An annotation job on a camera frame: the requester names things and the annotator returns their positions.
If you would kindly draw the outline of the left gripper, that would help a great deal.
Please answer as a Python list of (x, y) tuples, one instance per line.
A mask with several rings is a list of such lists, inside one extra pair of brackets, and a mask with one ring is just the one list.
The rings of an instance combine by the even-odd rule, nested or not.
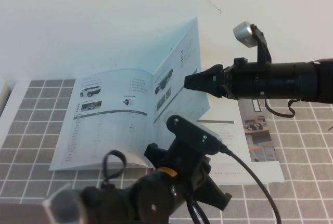
[(202, 141), (175, 140), (168, 151), (159, 148), (156, 143), (147, 146), (144, 157), (158, 168), (166, 156), (166, 168), (176, 172), (168, 176), (168, 202), (184, 203), (191, 200), (206, 203), (223, 211), (232, 195), (224, 193), (209, 177), (210, 165), (206, 157), (210, 149)]

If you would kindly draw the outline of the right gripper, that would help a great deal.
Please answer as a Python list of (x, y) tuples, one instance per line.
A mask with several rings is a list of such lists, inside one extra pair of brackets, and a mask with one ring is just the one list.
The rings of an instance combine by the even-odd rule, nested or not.
[(216, 64), (202, 72), (186, 76), (184, 87), (218, 98), (248, 98), (256, 72), (256, 62), (248, 62), (246, 58), (235, 58), (233, 65), (229, 67), (224, 68), (222, 64)]

